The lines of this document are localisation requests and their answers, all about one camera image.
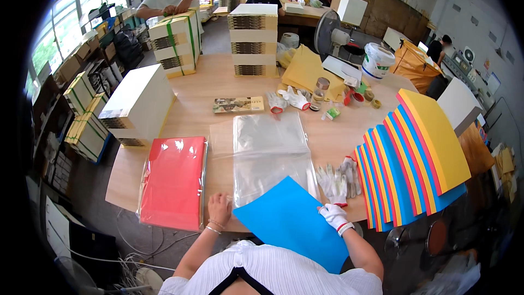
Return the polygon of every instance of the plastic bucket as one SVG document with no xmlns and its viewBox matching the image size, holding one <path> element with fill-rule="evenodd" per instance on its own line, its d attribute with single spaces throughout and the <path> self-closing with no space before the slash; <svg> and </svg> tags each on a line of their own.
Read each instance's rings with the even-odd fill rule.
<svg viewBox="0 0 524 295">
<path fill-rule="evenodd" d="M 370 42 L 364 46 L 366 55 L 362 62 L 364 72 L 377 80 L 389 73 L 389 68 L 395 64 L 395 55 L 379 44 Z"/>
</svg>

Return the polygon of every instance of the glass bottle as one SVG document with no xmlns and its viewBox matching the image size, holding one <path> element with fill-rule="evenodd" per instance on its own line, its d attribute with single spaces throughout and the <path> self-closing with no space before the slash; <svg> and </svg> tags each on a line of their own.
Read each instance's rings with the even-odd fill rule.
<svg viewBox="0 0 524 295">
<path fill-rule="evenodd" d="M 318 78 L 317 86 L 315 87 L 313 95 L 311 96 L 311 106 L 309 107 L 309 109 L 314 111 L 320 110 L 320 108 L 322 107 L 322 102 L 324 102 L 324 97 L 328 88 L 329 80 L 326 78 Z"/>
</svg>

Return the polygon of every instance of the orange bag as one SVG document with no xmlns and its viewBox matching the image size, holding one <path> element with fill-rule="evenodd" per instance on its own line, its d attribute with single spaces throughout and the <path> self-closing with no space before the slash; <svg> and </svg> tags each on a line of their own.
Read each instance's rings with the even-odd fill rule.
<svg viewBox="0 0 524 295">
<path fill-rule="evenodd" d="M 395 52 L 395 64 L 389 71 L 410 79 L 419 93 L 425 95 L 433 79 L 442 74 L 436 63 L 431 66 L 426 62 L 427 58 L 426 53 L 416 45 L 401 40 L 400 47 Z"/>
</svg>

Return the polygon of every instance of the red paper sheet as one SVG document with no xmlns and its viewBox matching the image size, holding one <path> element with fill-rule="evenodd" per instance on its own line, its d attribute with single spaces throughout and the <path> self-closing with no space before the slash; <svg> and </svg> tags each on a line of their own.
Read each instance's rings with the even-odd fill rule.
<svg viewBox="0 0 524 295">
<path fill-rule="evenodd" d="M 205 137 L 155 139 L 149 153 L 140 222 L 198 231 Z"/>
</svg>

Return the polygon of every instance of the blue paper sheet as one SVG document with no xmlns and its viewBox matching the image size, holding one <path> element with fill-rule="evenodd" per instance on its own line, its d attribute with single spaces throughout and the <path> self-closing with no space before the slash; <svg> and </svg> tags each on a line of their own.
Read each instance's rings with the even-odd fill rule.
<svg viewBox="0 0 524 295">
<path fill-rule="evenodd" d="M 264 243 L 290 249 L 339 274 L 349 253 L 344 239 L 318 213 L 320 206 L 288 176 L 233 214 Z"/>
</svg>

